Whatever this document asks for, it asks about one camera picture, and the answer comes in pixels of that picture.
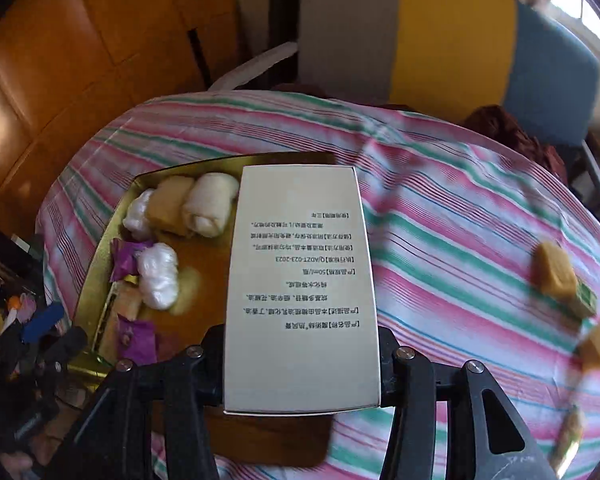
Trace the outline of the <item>white wrapped bun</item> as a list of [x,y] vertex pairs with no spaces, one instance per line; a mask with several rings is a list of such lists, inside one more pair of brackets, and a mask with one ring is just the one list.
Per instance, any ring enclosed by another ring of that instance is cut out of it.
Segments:
[[178,256],[164,243],[156,243],[137,257],[140,294],[151,309],[168,310],[178,299]]

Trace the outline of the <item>white wrapped ball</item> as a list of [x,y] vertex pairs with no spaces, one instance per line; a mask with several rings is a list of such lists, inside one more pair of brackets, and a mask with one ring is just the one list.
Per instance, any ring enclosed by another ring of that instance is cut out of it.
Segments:
[[128,230],[134,240],[144,242],[151,238],[151,228],[146,218],[146,210],[151,195],[154,194],[153,188],[148,188],[141,192],[135,200],[132,200],[129,208],[126,210],[125,217],[122,220],[122,226]]

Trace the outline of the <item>tan rolled sponge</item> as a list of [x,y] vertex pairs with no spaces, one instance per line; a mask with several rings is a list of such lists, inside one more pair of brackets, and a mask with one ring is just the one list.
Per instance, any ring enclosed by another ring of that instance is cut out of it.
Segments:
[[187,234],[182,208],[194,183],[193,178],[173,176],[157,186],[149,197],[145,211],[151,229],[179,236]]

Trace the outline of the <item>white rolled towel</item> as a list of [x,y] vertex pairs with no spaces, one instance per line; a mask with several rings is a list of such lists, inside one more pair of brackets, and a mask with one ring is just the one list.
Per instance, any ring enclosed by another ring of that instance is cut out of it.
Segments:
[[220,236],[230,218],[238,190],[239,182],[230,174],[203,174],[195,182],[182,207],[186,228],[203,237]]

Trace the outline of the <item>yellow green snack packet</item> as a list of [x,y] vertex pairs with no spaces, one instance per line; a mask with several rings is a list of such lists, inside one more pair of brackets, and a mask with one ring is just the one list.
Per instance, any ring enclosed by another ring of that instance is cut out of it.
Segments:
[[585,417],[582,410],[573,405],[567,413],[558,439],[550,454],[550,466],[558,479],[564,478],[577,456],[584,435]]

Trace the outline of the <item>dark red garment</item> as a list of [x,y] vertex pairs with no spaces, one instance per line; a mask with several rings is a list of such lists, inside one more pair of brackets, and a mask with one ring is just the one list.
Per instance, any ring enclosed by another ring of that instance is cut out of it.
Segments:
[[515,117],[499,105],[476,108],[464,119],[463,127],[480,133],[506,148],[524,155],[549,171],[554,177],[568,184],[567,168],[554,145],[541,142],[524,132]]

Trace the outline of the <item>small yellow sponge block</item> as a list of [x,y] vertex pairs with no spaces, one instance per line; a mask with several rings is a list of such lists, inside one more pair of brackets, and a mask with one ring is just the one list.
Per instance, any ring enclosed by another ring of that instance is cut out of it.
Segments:
[[541,242],[533,252],[533,275],[538,289],[556,300],[568,301],[577,291],[577,275],[565,249]]

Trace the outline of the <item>gold tray box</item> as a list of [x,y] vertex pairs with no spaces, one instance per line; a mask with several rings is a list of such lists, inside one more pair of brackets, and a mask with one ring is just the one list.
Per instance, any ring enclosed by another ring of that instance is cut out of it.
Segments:
[[97,244],[74,322],[87,336],[70,373],[96,388],[116,359],[169,359],[225,320],[242,170],[332,165],[329,152],[265,153],[140,174]]

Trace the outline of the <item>green white medicine box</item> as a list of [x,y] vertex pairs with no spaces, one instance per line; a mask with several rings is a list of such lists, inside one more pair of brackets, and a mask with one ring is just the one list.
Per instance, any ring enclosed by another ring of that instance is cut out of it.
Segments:
[[594,318],[597,313],[597,296],[588,284],[579,280],[576,293],[568,301],[568,308],[580,320]]

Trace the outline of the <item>striped pastel bed sheet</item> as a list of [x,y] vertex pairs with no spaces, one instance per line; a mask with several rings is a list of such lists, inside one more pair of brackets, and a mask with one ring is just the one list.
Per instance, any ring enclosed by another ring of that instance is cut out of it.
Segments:
[[592,474],[600,370],[582,374],[574,355],[588,324],[540,295],[529,270],[539,242],[559,244],[600,314],[600,224],[542,167],[441,120],[273,91],[134,107],[86,142],[38,210],[48,298],[76,307],[102,232],[138,174],[282,151],[330,151],[358,172],[381,324],[430,359],[486,364],[543,450],[579,405],[585,433],[567,474]]

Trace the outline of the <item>grey yellow blue chair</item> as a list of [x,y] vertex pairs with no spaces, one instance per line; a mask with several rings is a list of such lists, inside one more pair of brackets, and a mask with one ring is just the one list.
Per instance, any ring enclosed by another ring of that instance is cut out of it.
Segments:
[[588,125],[600,63],[572,32],[517,0],[297,0],[297,36],[236,67],[217,89],[290,80],[333,98],[416,110],[460,124],[501,107],[553,145],[600,194]]

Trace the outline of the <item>white text carton box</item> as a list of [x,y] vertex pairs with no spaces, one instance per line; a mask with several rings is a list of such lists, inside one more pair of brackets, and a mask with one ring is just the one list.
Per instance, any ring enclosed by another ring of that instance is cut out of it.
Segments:
[[379,405],[375,289],[354,168],[242,172],[223,372],[231,415],[314,416]]

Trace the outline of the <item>purple candy wrapper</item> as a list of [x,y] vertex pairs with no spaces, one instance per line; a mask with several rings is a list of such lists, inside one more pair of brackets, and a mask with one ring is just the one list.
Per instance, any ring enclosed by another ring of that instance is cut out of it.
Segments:
[[110,283],[123,280],[128,275],[137,274],[137,257],[145,249],[154,244],[152,240],[143,242],[128,242],[121,238],[114,238],[110,243],[112,258],[112,271]]

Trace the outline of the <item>orange wooden wardrobe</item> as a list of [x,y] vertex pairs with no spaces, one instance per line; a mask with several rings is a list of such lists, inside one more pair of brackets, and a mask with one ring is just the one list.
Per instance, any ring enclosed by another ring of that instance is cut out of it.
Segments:
[[237,0],[16,0],[0,21],[0,229],[27,236],[108,122],[242,57]]

